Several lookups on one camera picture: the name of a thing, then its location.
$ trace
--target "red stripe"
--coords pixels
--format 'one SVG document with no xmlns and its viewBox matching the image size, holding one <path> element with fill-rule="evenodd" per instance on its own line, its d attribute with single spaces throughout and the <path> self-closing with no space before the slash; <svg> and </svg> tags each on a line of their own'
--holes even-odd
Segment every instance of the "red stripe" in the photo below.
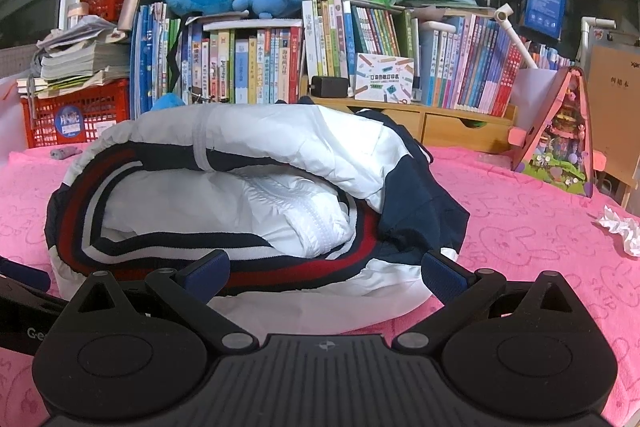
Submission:
<svg viewBox="0 0 640 427">
<path fill-rule="evenodd" d="M 78 230 L 76 230 L 76 222 L 78 222 L 78 212 L 80 211 L 82 201 L 92 187 L 100 184 L 108 172 L 113 171 L 114 165 L 126 162 L 126 160 L 134 160 L 135 158 L 136 156 L 131 149 L 113 153 L 113 155 L 108 156 L 95 167 L 92 166 L 89 168 L 88 172 L 85 170 L 79 183 L 73 184 L 71 197 L 66 204 L 60 224 L 60 232 L 58 234 L 58 255 L 60 259 L 73 270 L 84 275 L 89 275 L 89 273 L 93 271 L 91 267 L 80 263 L 73 256 L 72 245 L 74 237 L 78 233 Z"/>
<path fill-rule="evenodd" d="M 306 261 L 306 263 L 302 263 L 299 266 L 279 268 L 277 270 L 234 272 L 230 275 L 225 288 L 266 287 L 322 279 L 322 277 L 327 277 L 332 273 L 363 261 L 371 254 L 377 243 L 378 227 L 378 214 L 369 207 L 365 208 L 364 214 L 363 238 L 358 250 L 354 253 L 333 261 L 317 259 L 315 261 Z"/>
</svg>

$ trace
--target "white box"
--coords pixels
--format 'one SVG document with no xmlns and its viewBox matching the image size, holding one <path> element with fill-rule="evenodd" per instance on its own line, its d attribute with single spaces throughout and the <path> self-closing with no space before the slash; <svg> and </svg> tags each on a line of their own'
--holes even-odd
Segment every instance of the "white box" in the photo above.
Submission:
<svg viewBox="0 0 640 427">
<path fill-rule="evenodd" d="M 371 102 L 411 103 L 414 60 L 358 53 L 354 98 Z"/>
</svg>

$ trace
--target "row of books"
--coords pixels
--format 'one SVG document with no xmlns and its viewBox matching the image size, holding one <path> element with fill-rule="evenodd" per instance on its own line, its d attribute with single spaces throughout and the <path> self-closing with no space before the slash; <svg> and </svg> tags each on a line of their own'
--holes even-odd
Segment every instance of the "row of books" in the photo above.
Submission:
<svg viewBox="0 0 640 427">
<path fill-rule="evenodd" d="M 531 55 L 536 65 L 542 70 L 558 71 L 560 68 L 573 66 L 575 64 L 573 60 L 561 57 L 558 54 L 558 50 L 554 48 L 549 48 L 538 42 L 527 41 L 527 39 L 524 38 L 522 38 L 522 42 L 526 49 L 528 49 L 529 55 Z"/>
<path fill-rule="evenodd" d="M 131 44 L 133 118 L 151 110 L 172 85 L 186 104 L 297 101 L 302 20 L 223 14 L 190 20 L 179 35 L 180 21 L 167 18 L 166 10 L 156 3 L 138 13 Z M 167 59 L 174 45 L 179 78 L 173 78 Z"/>
<path fill-rule="evenodd" d="M 414 58 L 417 49 L 408 10 L 384 9 L 365 0 L 305 0 L 306 66 L 315 75 L 349 78 L 354 85 L 356 54 Z"/>
<path fill-rule="evenodd" d="M 420 28 L 422 103 L 503 116 L 522 61 L 517 47 L 489 17 L 469 13 L 443 22 L 455 33 Z"/>
</svg>

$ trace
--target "crumpled tissue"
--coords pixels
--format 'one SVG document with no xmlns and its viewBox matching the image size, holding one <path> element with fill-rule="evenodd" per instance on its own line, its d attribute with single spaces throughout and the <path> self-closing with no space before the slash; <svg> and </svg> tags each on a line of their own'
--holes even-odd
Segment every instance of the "crumpled tissue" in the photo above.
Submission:
<svg viewBox="0 0 640 427">
<path fill-rule="evenodd" d="M 640 225 L 635 219 L 620 217 L 605 205 L 604 216 L 598 220 L 598 224 L 611 233 L 619 233 L 625 252 L 633 257 L 640 257 Z"/>
</svg>

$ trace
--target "bookshelf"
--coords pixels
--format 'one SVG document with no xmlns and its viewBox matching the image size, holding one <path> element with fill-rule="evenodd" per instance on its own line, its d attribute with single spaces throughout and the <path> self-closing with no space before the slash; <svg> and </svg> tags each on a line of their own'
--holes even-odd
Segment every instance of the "bookshelf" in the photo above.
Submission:
<svg viewBox="0 0 640 427">
<path fill-rule="evenodd" d="M 509 105 L 504 117 L 498 117 L 459 109 L 429 107 L 419 103 L 311 98 L 318 105 L 343 112 L 355 112 L 363 108 L 380 110 L 396 123 L 404 125 L 415 139 L 427 147 L 464 147 L 491 154 L 510 149 L 508 136 L 517 111 L 514 105 Z"/>
</svg>

